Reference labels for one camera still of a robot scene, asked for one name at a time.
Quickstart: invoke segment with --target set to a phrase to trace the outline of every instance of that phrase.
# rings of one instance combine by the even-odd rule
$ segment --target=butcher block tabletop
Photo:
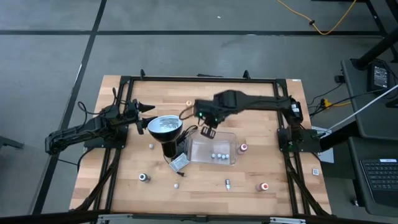
[[[112,88],[119,86],[121,76],[104,76],[95,111],[113,101]],[[305,128],[311,128],[308,109],[300,80],[286,80],[287,90],[301,102]],[[189,100],[213,98],[224,90],[240,90],[248,95],[274,96],[272,84],[227,82],[158,82],[135,81],[131,99],[154,105],[155,109],[142,117],[179,115]],[[197,124],[197,118],[183,121],[183,129]],[[233,166],[189,163],[177,175],[165,162],[162,146],[147,130],[138,135],[135,124],[129,125],[127,142],[121,159],[114,189],[112,212],[173,213],[197,215],[292,215],[284,158],[279,151],[275,111],[243,111],[229,116],[217,131],[235,133],[240,144],[248,150],[238,156]],[[94,149],[81,161],[70,208],[76,208],[97,184],[104,149]],[[305,184],[322,208],[331,212],[319,161],[310,153],[300,153]],[[312,175],[318,169],[319,175]],[[139,174],[151,177],[149,183],[141,182]],[[231,182],[227,191],[225,180]],[[255,185],[266,182],[269,189],[257,192]],[[104,208],[108,184],[103,190],[100,208]],[[300,191],[295,186],[298,209],[303,212]]]

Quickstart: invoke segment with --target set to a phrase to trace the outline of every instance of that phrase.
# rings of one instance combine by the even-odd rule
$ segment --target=small cylinder
[[[262,192],[262,191],[268,190],[268,184],[266,184],[266,183],[257,184],[256,185],[256,190],[258,192]]]
[[[140,174],[139,180],[142,182],[148,183],[150,181],[150,177],[147,174]]]
[[[238,148],[238,154],[243,154],[244,152],[246,152],[248,150],[248,145],[247,144],[242,144],[241,146],[239,146]]]

